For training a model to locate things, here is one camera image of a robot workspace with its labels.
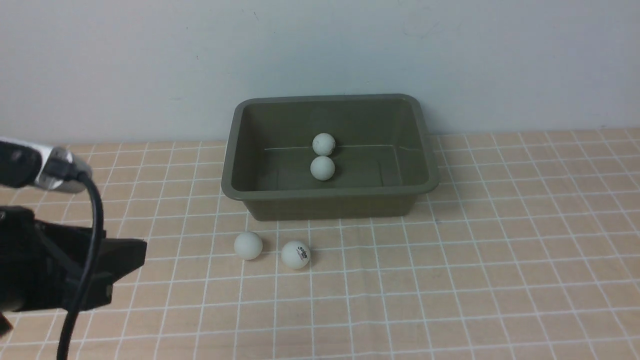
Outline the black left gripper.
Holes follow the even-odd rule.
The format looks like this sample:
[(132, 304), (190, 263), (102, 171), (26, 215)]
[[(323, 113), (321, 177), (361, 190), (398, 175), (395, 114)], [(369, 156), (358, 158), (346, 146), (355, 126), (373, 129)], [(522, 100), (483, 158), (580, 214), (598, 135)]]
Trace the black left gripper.
[[(1, 313), (68, 310), (89, 254), (92, 229), (41, 221), (22, 206), (2, 206), (0, 214)], [(80, 309), (110, 305), (114, 284), (142, 267), (146, 252), (142, 239), (103, 239)]]

